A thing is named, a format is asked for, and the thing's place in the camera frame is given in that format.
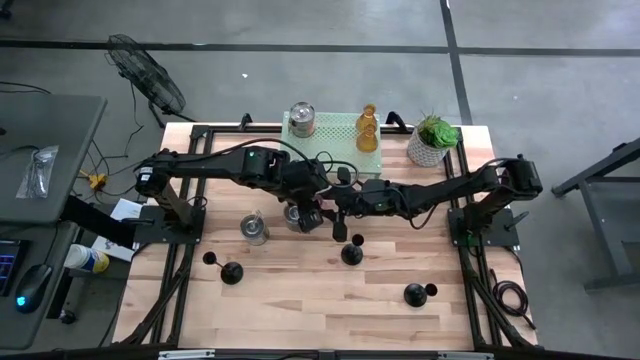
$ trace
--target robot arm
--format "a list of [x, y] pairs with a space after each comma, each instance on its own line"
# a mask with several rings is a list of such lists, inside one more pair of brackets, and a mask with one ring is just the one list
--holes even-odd
[[[504, 169], [502, 174], [498, 175], [498, 169]], [[350, 183], [340, 173], [345, 172], [339, 171], [340, 181]], [[303, 232], [321, 225], [323, 217], [330, 219], [337, 241], [346, 240], [347, 216], [397, 215], [411, 220], [441, 202], [490, 192], [482, 201], [464, 208], [467, 229], [479, 232], [511, 201], [531, 200], [542, 191], [535, 165], [521, 156], [500, 160], [497, 165], [487, 163], [468, 175], [433, 185], [369, 179], [360, 183], [361, 189], [357, 190], [332, 187], [322, 163], [315, 159], [291, 161], [286, 151], [250, 146], [210, 155], [188, 155], [165, 149], [141, 165], [136, 190], [158, 202], [166, 212], [165, 221], [183, 227], [190, 226], [193, 207], [176, 195], [169, 184], [171, 177], [229, 179], [241, 186], [262, 189], [281, 202], [298, 206]], [[338, 212], [321, 209], [318, 197], [335, 200]]]

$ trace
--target wooden table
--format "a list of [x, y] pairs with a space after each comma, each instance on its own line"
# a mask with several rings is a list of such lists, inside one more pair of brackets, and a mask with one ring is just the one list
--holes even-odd
[[[186, 152], [192, 124], [169, 123], [162, 148]], [[494, 157], [485, 126], [463, 126], [470, 169]], [[216, 134], [214, 151], [259, 134]], [[382, 178], [428, 185], [445, 180], [444, 167], [416, 167], [406, 156], [409, 136], [383, 135]], [[264, 143], [263, 146], [277, 146]], [[455, 154], [453, 163], [457, 168]], [[179, 189], [181, 180], [172, 180]], [[290, 232], [283, 205], [260, 190], [227, 180], [209, 180], [205, 233], [193, 259], [180, 347], [252, 349], [470, 350], [469, 317], [457, 250], [447, 228], [448, 203], [441, 204], [423, 230], [399, 217], [349, 219], [349, 236], [365, 237], [364, 260], [356, 267], [340, 260], [343, 244], [331, 238], [331, 224], [312, 234]], [[259, 209], [271, 231], [264, 245], [242, 238], [240, 220]], [[421, 223], [426, 215], [416, 219]], [[237, 285], [221, 282], [219, 268], [202, 262], [215, 251], [219, 261], [238, 261], [245, 270]], [[166, 245], [151, 245], [132, 264], [114, 341], [131, 333], [158, 297]], [[182, 258], [179, 253], [176, 267]], [[513, 255], [487, 248], [487, 262], [500, 280], [524, 286]], [[434, 283], [439, 292], [422, 308], [403, 300], [409, 283]], [[483, 335], [490, 341], [486, 311], [478, 299]], [[169, 332], [168, 306], [163, 339]], [[509, 318], [524, 338], [536, 342], [522, 318]]]

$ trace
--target electric fan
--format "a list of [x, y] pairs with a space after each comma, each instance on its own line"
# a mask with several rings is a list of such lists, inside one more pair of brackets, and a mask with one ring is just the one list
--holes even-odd
[[165, 115], [175, 115], [187, 121], [195, 120], [181, 115], [186, 101], [167, 70], [160, 66], [142, 47], [123, 34], [111, 35], [107, 41], [109, 56], [123, 78], [131, 81], [142, 95], [149, 99], [149, 109], [164, 129], [154, 105]]

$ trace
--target white paper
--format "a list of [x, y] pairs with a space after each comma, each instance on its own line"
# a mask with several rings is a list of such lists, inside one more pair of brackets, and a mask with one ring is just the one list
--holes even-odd
[[[134, 203], [133, 201], [129, 201], [126, 199], [118, 200], [116, 207], [113, 208], [111, 212], [111, 218], [115, 220], [122, 220], [126, 218], [139, 218], [140, 211], [142, 210], [142, 205]], [[116, 245], [111, 241], [107, 240], [102, 236], [98, 236], [96, 241], [93, 243], [92, 249], [102, 251], [109, 256], [117, 257], [118, 259], [122, 259], [127, 262], [131, 262], [131, 258], [133, 254], [138, 249], [140, 244], [133, 243], [133, 250], [127, 249], [126, 247]]]

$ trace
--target yellow connector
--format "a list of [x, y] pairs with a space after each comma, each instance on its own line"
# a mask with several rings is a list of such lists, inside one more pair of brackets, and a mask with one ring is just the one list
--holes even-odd
[[80, 174], [87, 177], [89, 180], [89, 187], [93, 191], [102, 190], [102, 188], [107, 185], [107, 175], [106, 174], [97, 174], [97, 175], [89, 175], [86, 172], [80, 170]]

